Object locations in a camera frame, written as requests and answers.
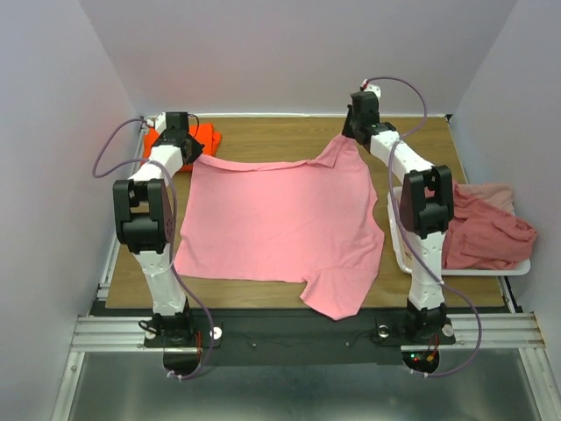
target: orange object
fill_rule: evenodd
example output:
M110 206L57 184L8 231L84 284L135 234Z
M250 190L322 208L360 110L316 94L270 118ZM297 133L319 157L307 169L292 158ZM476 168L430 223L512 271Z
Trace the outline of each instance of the orange object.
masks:
M214 156L217 153L218 146L222 141L222 133L215 132L212 123L204 123L199 126L197 131L196 126L189 128L189 134L194 136L196 141L204 145L202 153L205 155ZM150 152L152 151L152 146L154 142L158 139L159 134L154 129L149 129L148 133L144 137L144 152L142 153L143 158L148 158ZM192 165L184 165L180 172L191 171L193 169Z

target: wooden tabletop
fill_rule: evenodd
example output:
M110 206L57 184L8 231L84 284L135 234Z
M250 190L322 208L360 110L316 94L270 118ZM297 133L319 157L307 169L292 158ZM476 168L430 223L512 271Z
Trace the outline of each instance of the wooden tabletop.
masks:
M299 161L317 157L329 141L341 132L342 118L215 118L215 129L223 134L217 157L228 161ZM417 118L390 118L400 132L406 132ZM456 180L464 180L462 168L444 118L430 118L425 127L408 137L408 143L423 158L451 168ZM395 261L387 218L387 168L359 148L370 168L378 202L373 211L378 226L386 233L380 271L363 307L403 307L411 286L411 275L402 273ZM191 175L174 177L179 197L178 229L185 215ZM300 299L305 283L211 280L183 276L187 285L211 308L305 308ZM445 281L465 292L478 306L503 305L498 282L493 277L448 276ZM445 293L449 306L465 302ZM189 300L193 307L196 303ZM106 306L114 309L152 308L152 298L140 266L121 246Z

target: gray wall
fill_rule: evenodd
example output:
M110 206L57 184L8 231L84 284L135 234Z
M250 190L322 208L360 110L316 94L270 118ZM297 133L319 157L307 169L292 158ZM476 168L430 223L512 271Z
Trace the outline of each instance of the gray wall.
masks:
M111 181L92 161L135 112L75 0L6 2L0 50L0 419L35 421L51 417L110 240Z
M515 0L81 0L139 112L345 113L365 77L453 112ZM420 113L384 86L385 113Z
M539 231L530 273L512 282L561 384L560 16L558 0L520 0L451 122L470 180L510 182Z

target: gray floor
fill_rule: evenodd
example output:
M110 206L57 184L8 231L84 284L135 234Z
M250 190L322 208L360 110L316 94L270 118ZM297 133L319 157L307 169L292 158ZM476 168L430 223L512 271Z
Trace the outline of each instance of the gray floor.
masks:
M441 369L467 351L442 352ZM89 420L539 420L516 350L481 351L466 371L423 379L373 364L215 367L167 379L156 353L86 356L70 419Z

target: white plastic basket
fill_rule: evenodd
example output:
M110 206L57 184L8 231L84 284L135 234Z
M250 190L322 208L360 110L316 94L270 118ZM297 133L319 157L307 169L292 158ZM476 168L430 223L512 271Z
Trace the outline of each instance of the white plastic basket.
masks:
M401 187L394 187L396 197L401 197ZM387 193L387 215L389 216L389 229L392 234L392 245L394 246L395 258L402 272L411 273L411 257L405 254L405 244L401 238L401 233L395 222L395 215L392 210L392 199ZM442 275L450 276L518 276L529 272L529 259L521 261L512 269L442 269Z

